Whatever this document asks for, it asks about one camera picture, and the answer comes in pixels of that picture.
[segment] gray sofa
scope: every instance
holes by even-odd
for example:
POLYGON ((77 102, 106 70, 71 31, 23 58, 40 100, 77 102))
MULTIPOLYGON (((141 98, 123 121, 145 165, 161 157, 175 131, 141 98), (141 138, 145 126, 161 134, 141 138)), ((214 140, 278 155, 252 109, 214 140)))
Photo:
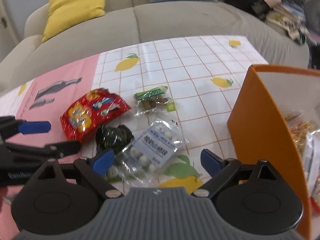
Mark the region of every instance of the gray sofa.
POLYGON ((255 17, 221 2, 106 0, 106 15, 41 43, 48 4, 25 25, 25 39, 0 63, 0 93, 72 61, 132 44, 181 36, 244 35, 272 64, 307 68, 299 46, 255 17))

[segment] black round disc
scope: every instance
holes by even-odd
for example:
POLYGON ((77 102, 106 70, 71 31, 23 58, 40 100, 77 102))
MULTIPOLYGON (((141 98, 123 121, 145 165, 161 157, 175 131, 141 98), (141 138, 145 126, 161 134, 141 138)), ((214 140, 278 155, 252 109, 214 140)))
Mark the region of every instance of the black round disc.
POLYGON ((273 235, 297 226, 302 206, 282 184, 267 187, 244 183, 223 190, 215 199, 221 217, 234 227, 257 235, 273 235))
POLYGON ((20 230, 56 235, 88 223, 99 210, 99 200, 89 189, 54 179, 38 181, 16 196, 11 213, 20 230))

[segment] gray gripper base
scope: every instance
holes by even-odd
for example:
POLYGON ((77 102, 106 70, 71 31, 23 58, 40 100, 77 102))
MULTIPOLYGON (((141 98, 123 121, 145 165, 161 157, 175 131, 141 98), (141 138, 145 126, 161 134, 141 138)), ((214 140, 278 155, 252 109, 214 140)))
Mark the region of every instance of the gray gripper base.
POLYGON ((240 231, 220 217, 209 199, 188 195, 183 187, 161 188, 160 191, 154 188, 131 188, 127 196, 106 200, 94 219, 75 231, 55 236, 22 231, 14 238, 14 240, 107 239, 303 240, 293 230, 270 236, 240 231))

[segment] orange box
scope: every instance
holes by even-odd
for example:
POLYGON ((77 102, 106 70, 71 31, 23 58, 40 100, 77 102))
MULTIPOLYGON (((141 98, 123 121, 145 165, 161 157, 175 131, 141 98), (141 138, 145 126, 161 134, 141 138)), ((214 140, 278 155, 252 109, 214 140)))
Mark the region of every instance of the orange box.
POLYGON ((312 208, 301 157, 280 110, 302 112, 320 125, 319 104, 320 71, 252 65, 228 120, 237 158, 248 164, 268 160, 301 199, 304 210, 297 231, 307 240, 320 234, 319 219, 318 226, 311 228, 312 208))

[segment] table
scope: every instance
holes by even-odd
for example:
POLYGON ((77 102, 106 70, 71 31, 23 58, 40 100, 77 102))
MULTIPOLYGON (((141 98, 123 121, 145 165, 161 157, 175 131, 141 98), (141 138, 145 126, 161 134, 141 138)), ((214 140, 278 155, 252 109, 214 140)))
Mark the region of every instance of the table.
MULTIPOLYGON (((48 134, 18 135, 10 140, 12 142, 43 146, 63 141, 65 137, 59 121, 62 113, 90 89, 105 87, 132 107, 110 125, 125 124, 138 136, 155 116, 134 116, 137 112, 134 93, 166 85, 169 87, 167 95, 174 99, 177 109, 166 115, 179 123, 189 143, 179 152, 184 157, 172 161, 180 163, 177 168, 159 176, 158 183, 184 185, 192 190, 210 179, 200 163, 203 148, 221 158, 236 157, 227 120, 248 67, 267 63, 243 36, 214 35, 145 42, 73 62, 12 90, 0 98, 0 115, 15 115, 28 121, 48 120, 52 124, 48 134), (138 57, 136 64, 131 60, 122 64, 126 70, 115 71, 120 62, 133 54, 138 57)), ((81 155, 92 157, 95 148, 95 142, 91 141, 84 145, 81 155)), ((78 157, 62 161, 70 162, 78 157)), ((122 182, 114 186, 125 194, 129 190, 129 185, 122 182)), ((1 228, 8 231, 1 219, 5 216, 10 216, 7 204, 0 214, 0 231, 1 228)), ((10 239, 14 230, 2 235, 2 240, 10 239)))

